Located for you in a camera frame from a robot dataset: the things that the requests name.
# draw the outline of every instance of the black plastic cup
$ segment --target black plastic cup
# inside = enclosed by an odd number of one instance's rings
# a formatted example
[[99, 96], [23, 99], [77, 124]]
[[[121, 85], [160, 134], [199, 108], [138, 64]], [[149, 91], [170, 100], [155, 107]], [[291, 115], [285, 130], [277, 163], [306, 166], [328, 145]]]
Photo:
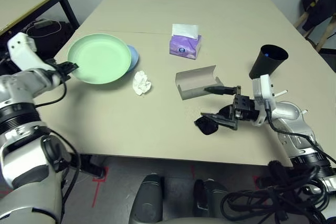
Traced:
[[250, 78], [256, 79], [264, 74], [271, 75], [287, 58], [288, 53], [281, 47], [274, 45], [262, 46], [259, 56], [250, 71]]

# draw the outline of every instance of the purple tissue box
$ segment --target purple tissue box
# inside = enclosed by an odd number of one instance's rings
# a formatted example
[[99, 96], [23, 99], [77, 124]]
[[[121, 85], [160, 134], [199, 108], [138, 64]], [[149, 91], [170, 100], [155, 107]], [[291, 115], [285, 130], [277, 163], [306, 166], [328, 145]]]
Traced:
[[198, 39], [173, 35], [169, 43], [169, 53], [195, 60], [201, 46], [201, 39], [201, 35], [198, 36]]

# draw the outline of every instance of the green plate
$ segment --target green plate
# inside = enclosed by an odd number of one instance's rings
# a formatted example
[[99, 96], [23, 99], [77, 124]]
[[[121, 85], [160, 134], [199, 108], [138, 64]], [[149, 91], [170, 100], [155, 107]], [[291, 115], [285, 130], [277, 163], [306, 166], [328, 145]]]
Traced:
[[109, 34], [91, 34], [77, 40], [68, 51], [68, 61], [79, 68], [72, 74], [81, 81], [104, 84], [122, 77], [131, 64], [131, 52]]

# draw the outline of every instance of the black table frame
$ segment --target black table frame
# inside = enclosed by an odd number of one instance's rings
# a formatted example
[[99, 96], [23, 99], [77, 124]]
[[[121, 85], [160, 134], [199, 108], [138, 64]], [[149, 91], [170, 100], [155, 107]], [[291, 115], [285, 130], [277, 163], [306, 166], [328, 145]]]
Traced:
[[61, 7], [67, 16], [73, 30], [76, 30], [79, 27], [79, 23], [73, 10], [69, 4], [68, 0], [48, 0], [44, 3], [41, 7], [34, 10], [31, 14], [27, 17], [19, 21], [17, 24], [9, 28], [3, 34], [0, 35], [0, 46], [6, 46], [7, 42], [10, 38], [20, 32], [24, 27], [29, 25], [32, 21], [34, 21], [37, 17], [41, 16], [45, 11], [49, 10], [51, 7], [56, 5], [57, 3], [61, 4]]

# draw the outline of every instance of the tabletop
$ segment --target tabletop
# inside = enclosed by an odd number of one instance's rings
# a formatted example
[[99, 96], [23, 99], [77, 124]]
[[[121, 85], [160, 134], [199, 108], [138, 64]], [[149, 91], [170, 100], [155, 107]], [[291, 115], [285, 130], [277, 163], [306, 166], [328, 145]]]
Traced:
[[0, 0], [0, 35], [49, 0]]
[[[196, 60], [169, 54], [173, 23], [198, 24], [202, 46]], [[232, 104], [229, 95], [205, 95], [182, 101], [175, 85], [177, 72], [216, 65], [214, 75], [226, 86], [241, 85], [252, 96], [248, 73], [260, 47], [284, 48], [289, 59], [272, 75], [281, 97], [307, 109], [305, 120], [324, 150], [336, 156], [336, 78], [311, 45], [270, 0], [103, 0], [57, 54], [87, 34], [106, 33], [133, 45], [140, 62], [133, 72], [104, 85], [72, 77], [68, 94], [55, 105], [39, 108], [43, 121], [63, 134], [82, 153], [195, 161], [290, 165], [277, 134], [268, 125], [239, 122], [209, 136], [194, 125], [201, 112], [217, 113]], [[139, 97], [132, 89], [136, 71], [152, 81]], [[58, 87], [37, 102], [61, 96]]]

